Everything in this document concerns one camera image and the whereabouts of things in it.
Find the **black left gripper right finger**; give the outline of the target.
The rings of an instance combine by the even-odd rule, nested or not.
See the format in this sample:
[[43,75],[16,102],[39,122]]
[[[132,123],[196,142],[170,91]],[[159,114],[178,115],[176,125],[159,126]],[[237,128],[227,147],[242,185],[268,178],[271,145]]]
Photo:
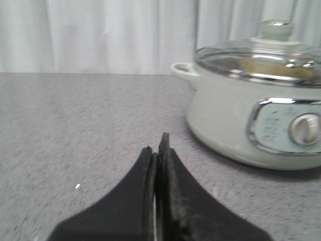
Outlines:
[[163,133],[157,155],[158,240],[271,240],[209,194],[188,171]]

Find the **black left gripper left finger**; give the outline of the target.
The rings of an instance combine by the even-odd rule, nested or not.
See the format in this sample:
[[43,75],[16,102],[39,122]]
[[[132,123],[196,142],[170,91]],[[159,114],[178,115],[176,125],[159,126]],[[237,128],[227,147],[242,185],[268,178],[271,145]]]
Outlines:
[[48,240],[153,240],[155,159],[150,147],[143,148],[107,195],[60,222]]

